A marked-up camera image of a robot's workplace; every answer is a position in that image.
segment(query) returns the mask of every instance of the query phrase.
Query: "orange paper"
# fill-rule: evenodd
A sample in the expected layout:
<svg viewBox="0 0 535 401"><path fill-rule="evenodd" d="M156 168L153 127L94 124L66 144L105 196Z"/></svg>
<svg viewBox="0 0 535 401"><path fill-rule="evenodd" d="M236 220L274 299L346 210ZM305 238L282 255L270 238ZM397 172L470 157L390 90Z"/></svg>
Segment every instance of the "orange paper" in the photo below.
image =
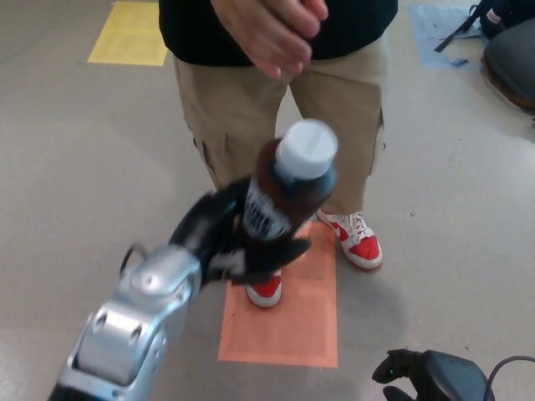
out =
<svg viewBox="0 0 535 401"><path fill-rule="evenodd" d="M338 367L334 234L312 222L300 235L312 246L283 269L278 305L259 309L243 288L228 286L219 360Z"/></svg>

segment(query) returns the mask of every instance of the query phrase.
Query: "sneaker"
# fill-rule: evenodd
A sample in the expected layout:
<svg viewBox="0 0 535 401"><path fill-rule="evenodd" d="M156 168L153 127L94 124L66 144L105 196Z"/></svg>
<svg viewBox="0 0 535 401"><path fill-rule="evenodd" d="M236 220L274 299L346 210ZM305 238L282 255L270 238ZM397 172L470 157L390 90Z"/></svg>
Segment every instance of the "sneaker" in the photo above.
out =
<svg viewBox="0 0 535 401"><path fill-rule="evenodd" d="M281 272L276 272L270 282L245 287L245 291L251 302L257 307L274 307L280 301L283 293Z"/></svg>
<svg viewBox="0 0 535 401"><path fill-rule="evenodd" d="M337 216L320 210L317 216L333 229L340 240L344 254L358 268L370 272L381 266L383 252L377 236L366 225L360 212L351 216Z"/></svg>

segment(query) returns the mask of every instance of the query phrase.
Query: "black bag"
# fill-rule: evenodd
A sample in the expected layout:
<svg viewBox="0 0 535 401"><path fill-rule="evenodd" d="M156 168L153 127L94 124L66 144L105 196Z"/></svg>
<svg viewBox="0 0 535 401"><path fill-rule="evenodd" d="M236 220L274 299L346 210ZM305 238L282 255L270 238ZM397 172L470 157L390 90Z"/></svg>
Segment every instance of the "black bag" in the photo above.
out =
<svg viewBox="0 0 535 401"><path fill-rule="evenodd" d="M481 30L492 39L499 33L535 18L535 0L481 0L470 7L470 17L440 45L435 48L442 52L459 33L465 33L479 18Z"/></svg>
<svg viewBox="0 0 535 401"><path fill-rule="evenodd" d="M492 85L519 108L535 112L535 18L497 35L482 62Z"/></svg>

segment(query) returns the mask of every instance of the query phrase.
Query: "yellow tape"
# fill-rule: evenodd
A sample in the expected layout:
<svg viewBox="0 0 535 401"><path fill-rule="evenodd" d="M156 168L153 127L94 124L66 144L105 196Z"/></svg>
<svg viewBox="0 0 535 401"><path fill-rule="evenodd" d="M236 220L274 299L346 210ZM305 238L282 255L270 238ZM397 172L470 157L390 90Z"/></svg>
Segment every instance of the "yellow tape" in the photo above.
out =
<svg viewBox="0 0 535 401"><path fill-rule="evenodd" d="M88 63L162 66L167 49L158 13L158 3L117 2Z"/></svg>

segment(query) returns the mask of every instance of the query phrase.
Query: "bottle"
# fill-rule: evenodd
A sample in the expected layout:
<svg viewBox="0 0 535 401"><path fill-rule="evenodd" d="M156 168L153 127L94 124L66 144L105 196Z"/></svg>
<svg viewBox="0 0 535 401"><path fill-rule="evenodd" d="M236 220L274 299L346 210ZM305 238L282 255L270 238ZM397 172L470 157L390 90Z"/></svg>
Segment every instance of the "bottle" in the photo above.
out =
<svg viewBox="0 0 535 401"><path fill-rule="evenodd" d="M294 236L331 195L337 151L334 132L314 119L263 146L242 218L248 243L269 246Z"/></svg>

